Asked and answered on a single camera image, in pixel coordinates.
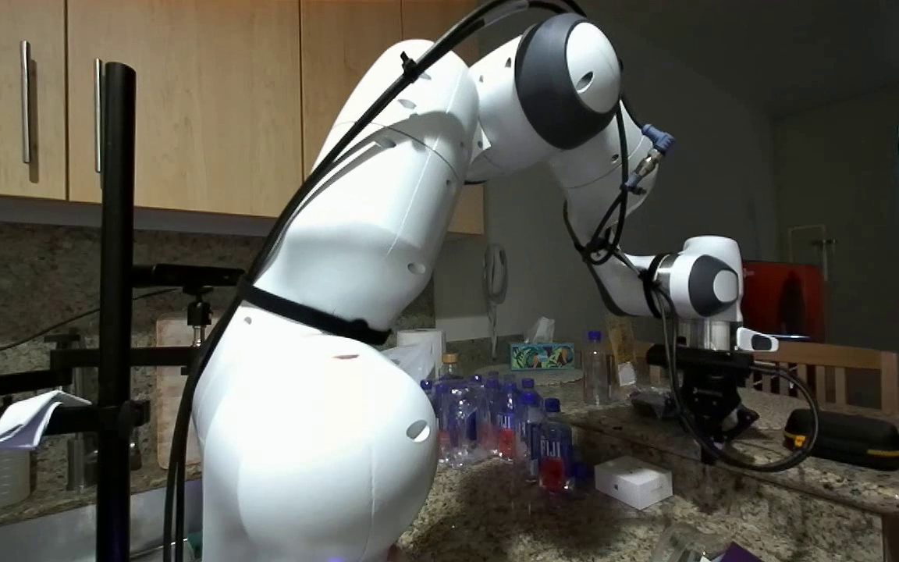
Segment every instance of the wooden cabinet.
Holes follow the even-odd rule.
[[[471,0],[302,0],[302,168],[313,168],[323,134],[366,69],[400,39],[441,39]],[[485,190],[464,188],[449,230],[485,235]]]
[[[65,0],[0,0],[0,193],[65,197]]]
[[[279,216],[298,181],[295,0],[67,4],[67,197],[99,200],[96,63],[137,72],[137,205]]]

